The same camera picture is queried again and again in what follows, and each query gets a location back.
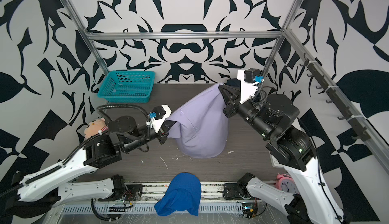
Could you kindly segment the dark blue denim skirt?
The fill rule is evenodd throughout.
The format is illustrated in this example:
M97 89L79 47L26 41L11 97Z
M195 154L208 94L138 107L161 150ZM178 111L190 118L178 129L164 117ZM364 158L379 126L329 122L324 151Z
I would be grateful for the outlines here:
M228 80L225 82L225 84L228 85L228 86L238 87L238 88L240 88L240 86L241 86L241 82L240 82L238 79L236 79L236 78L234 78L234 79L228 79Z

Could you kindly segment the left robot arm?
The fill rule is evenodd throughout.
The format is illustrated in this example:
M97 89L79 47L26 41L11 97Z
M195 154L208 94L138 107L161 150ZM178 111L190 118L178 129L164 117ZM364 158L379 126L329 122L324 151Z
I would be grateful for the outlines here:
M137 127L131 116L112 120L108 115L89 123L86 138L64 160L35 173L13 176L12 187L1 193L4 208L1 218L17 216L28 219L46 214L53 207L78 200L127 200L128 188L121 175L74 183L74 179L118 162L122 153L157 139L164 144L169 131L176 125L167 117L152 118L150 123Z

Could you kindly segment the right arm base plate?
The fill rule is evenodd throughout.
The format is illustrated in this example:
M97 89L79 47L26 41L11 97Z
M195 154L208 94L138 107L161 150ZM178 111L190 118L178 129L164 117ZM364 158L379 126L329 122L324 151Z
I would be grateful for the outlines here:
M246 198L244 188L238 183L225 183L223 185L223 198L226 200Z

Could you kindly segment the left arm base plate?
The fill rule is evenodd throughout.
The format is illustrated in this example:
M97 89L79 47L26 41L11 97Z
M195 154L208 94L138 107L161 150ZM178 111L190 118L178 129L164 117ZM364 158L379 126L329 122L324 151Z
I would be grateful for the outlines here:
M103 199L104 201L135 201L142 197L142 190L144 185L142 184L125 184L125 186L118 189L113 189L113 193Z

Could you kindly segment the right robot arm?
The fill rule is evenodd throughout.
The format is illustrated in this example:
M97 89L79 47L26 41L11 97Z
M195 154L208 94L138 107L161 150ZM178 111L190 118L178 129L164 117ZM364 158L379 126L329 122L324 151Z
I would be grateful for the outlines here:
M352 216L335 202L313 140L292 125L299 115L292 101L284 94L271 94L262 102L241 102L241 89L218 88L225 102L223 113L228 118L239 115L267 141L266 148L298 189L297 194L283 191L246 173L237 182L238 192L276 208L291 224L349 224Z

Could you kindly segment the lavender grey skirt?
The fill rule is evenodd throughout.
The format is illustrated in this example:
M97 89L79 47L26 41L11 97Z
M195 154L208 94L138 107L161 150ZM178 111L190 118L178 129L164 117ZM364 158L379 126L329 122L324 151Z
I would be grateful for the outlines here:
M225 148L229 120L223 113L225 102L219 84L204 90L177 109L168 120L175 124L169 138L182 153L204 159L218 156Z

